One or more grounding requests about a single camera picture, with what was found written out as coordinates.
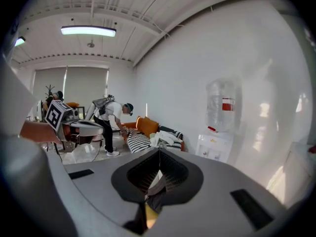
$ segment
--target white t-shirt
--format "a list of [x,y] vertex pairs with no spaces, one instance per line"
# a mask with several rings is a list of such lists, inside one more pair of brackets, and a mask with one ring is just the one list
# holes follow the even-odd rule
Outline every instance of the white t-shirt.
[[109,115],[113,115],[115,116],[117,119],[120,119],[120,116],[122,114],[122,110],[123,110],[123,105],[119,104],[117,102],[110,102],[106,105],[105,107],[105,113],[103,115],[100,116],[99,114],[99,108],[96,108],[94,111],[94,115],[98,118],[98,119],[102,119],[102,120],[109,120]]

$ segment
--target fluorescent light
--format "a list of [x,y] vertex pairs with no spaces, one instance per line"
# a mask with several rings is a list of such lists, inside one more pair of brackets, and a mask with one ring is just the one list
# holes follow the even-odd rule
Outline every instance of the fluorescent light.
[[114,37],[116,30],[112,28],[97,27],[97,26],[63,26],[61,29],[63,35],[68,34],[93,34]]
[[15,45],[14,45],[14,46],[23,44],[24,42],[25,42],[25,38],[19,37],[19,38],[15,41]]

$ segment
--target man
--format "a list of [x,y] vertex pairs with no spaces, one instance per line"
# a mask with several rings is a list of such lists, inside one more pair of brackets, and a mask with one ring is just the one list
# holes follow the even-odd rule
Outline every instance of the man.
[[124,135],[125,129],[123,128],[121,122],[120,122],[120,116],[121,114],[133,114],[133,105],[127,103],[127,104],[119,104],[117,102],[110,102],[105,106],[105,113],[100,115],[99,114],[99,109],[96,108],[94,112],[93,119],[94,121],[103,126],[104,132],[103,132],[103,137],[105,139],[105,151],[107,151],[107,156],[112,157],[112,156],[118,156],[119,151],[116,151],[116,148],[113,148],[113,131],[112,127],[109,121],[109,116],[113,115],[115,117],[115,123],[121,130],[122,134]]
[[64,94],[60,90],[55,92],[54,94],[50,95],[43,103],[43,108],[44,108],[44,116],[46,116],[46,113],[48,111],[48,108],[50,106],[51,101],[53,100],[61,100],[64,101]]

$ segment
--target black rectangular slot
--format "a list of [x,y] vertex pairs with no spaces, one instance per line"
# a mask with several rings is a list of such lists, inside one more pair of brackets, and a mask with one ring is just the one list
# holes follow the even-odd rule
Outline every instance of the black rectangular slot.
[[69,177],[71,180],[80,178],[80,177],[84,177],[87,175],[91,175],[94,172],[91,169],[85,169],[85,170],[81,170],[81,171],[77,171],[77,172],[73,172],[73,173],[68,173]]
[[233,191],[231,195],[256,230],[273,221],[273,218],[246,190]]

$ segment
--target window blind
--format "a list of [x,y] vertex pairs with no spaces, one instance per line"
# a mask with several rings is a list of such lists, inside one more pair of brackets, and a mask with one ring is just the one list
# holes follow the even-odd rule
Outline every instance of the window blind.
[[87,112],[93,100],[102,98],[106,90],[108,70],[89,67],[68,67],[64,99],[76,102]]
[[36,71],[33,87],[33,95],[36,97],[36,99],[42,101],[46,100],[46,94],[48,94],[48,89],[46,86],[49,87],[49,85],[54,87],[52,89],[52,93],[57,92],[58,90],[63,91],[65,72],[66,68],[54,68]]

